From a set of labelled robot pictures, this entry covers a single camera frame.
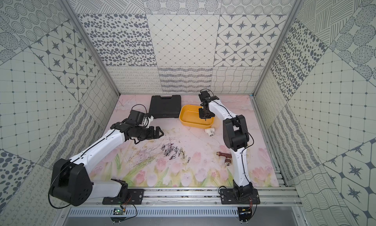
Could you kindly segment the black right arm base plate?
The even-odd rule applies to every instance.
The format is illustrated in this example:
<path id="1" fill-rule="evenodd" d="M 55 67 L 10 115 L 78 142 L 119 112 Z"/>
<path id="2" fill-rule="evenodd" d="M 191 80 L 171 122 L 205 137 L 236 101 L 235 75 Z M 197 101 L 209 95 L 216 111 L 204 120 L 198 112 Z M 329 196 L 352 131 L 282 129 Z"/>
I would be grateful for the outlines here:
<path id="1" fill-rule="evenodd" d="M 258 190 L 251 184 L 234 188 L 221 186 L 218 188 L 218 193 L 222 204 L 260 204 Z"/>

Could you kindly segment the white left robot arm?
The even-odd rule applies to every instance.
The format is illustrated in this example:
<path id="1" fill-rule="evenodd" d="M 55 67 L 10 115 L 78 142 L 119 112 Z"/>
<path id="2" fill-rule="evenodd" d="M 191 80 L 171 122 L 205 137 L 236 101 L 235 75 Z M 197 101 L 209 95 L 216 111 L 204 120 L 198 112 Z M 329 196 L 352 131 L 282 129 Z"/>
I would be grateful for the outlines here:
<path id="1" fill-rule="evenodd" d="M 111 179 L 98 182 L 91 180 L 89 175 L 121 144 L 129 140 L 138 144 L 164 136 L 160 127 L 150 125 L 151 121 L 147 114 L 131 110 L 128 118 L 114 123 L 104 136 L 87 149 L 69 159 L 58 160 L 53 166 L 48 198 L 55 197 L 72 206 L 96 198 L 119 204 L 129 202 L 128 184 L 125 181 Z"/>

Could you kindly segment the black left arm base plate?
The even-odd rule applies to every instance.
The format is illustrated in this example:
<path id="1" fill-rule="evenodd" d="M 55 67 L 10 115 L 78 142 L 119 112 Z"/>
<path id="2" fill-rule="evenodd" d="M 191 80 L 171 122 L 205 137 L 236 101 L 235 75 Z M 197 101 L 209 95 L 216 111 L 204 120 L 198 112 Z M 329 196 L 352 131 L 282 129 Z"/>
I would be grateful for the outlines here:
<path id="1" fill-rule="evenodd" d="M 128 183 L 122 180 L 111 179 L 111 181 L 119 183 L 121 185 L 121 188 L 117 196 L 103 198 L 103 205 L 120 205 L 125 203 L 132 203 L 134 205 L 142 204 L 145 193 L 144 189 L 129 189 Z"/>

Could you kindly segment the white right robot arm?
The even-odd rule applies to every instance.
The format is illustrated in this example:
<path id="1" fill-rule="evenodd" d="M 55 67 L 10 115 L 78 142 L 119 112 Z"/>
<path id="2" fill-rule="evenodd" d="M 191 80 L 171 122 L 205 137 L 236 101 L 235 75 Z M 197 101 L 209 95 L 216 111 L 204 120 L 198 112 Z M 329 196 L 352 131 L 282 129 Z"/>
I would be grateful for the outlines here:
<path id="1" fill-rule="evenodd" d="M 199 117 L 216 117 L 222 121 L 223 140 L 233 159 L 234 186 L 252 188 L 246 160 L 246 149 L 250 147 L 248 142 L 252 136 L 248 132 L 245 117 L 231 112 L 217 96 L 211 96 L 208 91 L 202 91 L 199 98 L 202 107 L 199 109 Z"/>

